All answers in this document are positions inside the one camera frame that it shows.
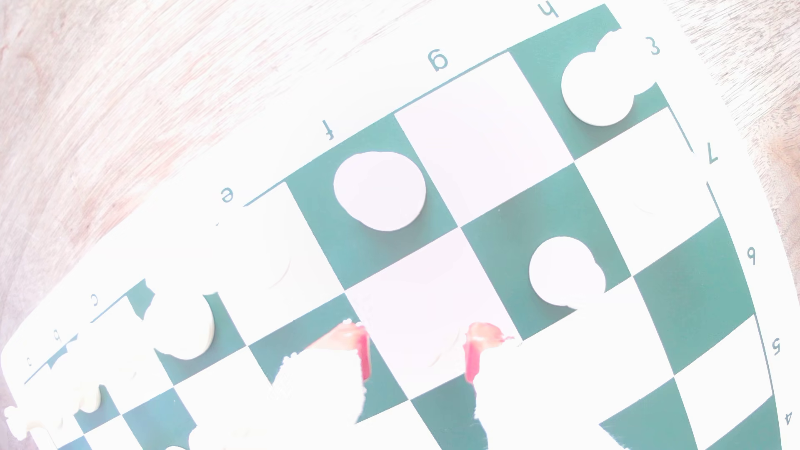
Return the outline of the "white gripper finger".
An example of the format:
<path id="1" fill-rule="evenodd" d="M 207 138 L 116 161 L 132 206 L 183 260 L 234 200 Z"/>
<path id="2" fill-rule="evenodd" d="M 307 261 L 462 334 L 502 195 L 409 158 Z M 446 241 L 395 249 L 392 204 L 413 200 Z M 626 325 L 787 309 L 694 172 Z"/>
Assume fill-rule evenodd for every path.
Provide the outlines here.
<path id="1" fill-rule="evenodd" d="M 492 323 L 465 332 L 465 379 L 475 390 L 475 419 L 488 449 L 600 449 L 602 429 L 535 382 L 522 347 Z"/>
<path id="2" fill-rule="evenodd" d="M 276 449 L 351 449 L 370 376 L 370 337 L 347 319 L 284 357 L 272 406 Z"/>

